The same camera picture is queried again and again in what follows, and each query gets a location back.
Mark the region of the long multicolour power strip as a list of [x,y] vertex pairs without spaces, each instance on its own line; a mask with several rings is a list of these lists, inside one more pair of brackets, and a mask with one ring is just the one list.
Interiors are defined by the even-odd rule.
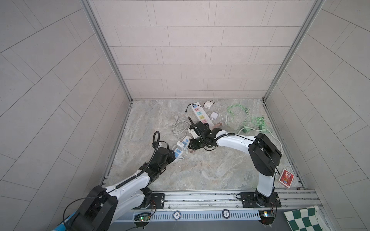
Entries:
[[207,123],[211,130],[214,128],[214,123],[211,121],[210,117],[204,111],[203,106],[201,106],[198,102],[196,102],[192,104],[191,108],[195,116],[200,122],[202,122],[203,124]]

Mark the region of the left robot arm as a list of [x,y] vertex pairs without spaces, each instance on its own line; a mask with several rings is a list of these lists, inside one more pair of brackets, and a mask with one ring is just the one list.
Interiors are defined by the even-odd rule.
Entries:
[[131,177],[107,188],[94,187],[81,198],[80,207],[71,216],[63,216],[56,231],[107,231],[111,224],[133,208],[148,207],[152,191],[149,185],[175,161],[174,151],[160,147],[160,132],[152,138],[154,152],[147,163]]

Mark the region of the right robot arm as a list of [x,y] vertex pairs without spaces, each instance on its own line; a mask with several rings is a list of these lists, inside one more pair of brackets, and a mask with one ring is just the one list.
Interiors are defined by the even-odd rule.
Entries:
[[281,201],[275,192],[275,174],[279,173],[282,153],[264,134],[244,136],[230,133],[220,128],[210,129],[209,124],[191,122],[191,132],[196,136],[190,140],[189,149],[205,149],[212,151],[217,147],[228,147],[250,155],[255,169],[258,171],[258,185],[254,193],[241,192],[236,198],[243,202],[245,208],[260,206],[265,208],[280,208]]

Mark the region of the red card packet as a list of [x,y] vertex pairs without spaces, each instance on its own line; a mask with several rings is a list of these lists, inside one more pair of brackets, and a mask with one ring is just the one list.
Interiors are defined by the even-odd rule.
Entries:
[[292,182],[294,180],[295,175],[291,172],[289,172],[287,169],[284,169],[283,172],[280,175],[279,183],[281,183],[284,187],[290,188],[292,185]]

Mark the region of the green white checkerboard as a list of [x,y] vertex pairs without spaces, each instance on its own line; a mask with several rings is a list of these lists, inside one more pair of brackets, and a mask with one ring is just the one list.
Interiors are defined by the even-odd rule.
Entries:
[[318,206],[284,212],[292,231],[329,231]]

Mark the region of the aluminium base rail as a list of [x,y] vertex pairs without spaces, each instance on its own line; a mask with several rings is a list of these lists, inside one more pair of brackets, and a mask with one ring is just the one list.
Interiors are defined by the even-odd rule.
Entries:
[[265,206],[259,205],[255,193],[238,191],[168,191],[152,193],[143,205],[142,193],[117,205],[114,199],[91,206],[83,203],[77,215],[102,223],[108,229],[114,222],[132,221],[138,227],[150,222],[257,220],[269,225],[279,211],[308,209],[308,215],[320,213],[321,202],[314,190],[278,190]]

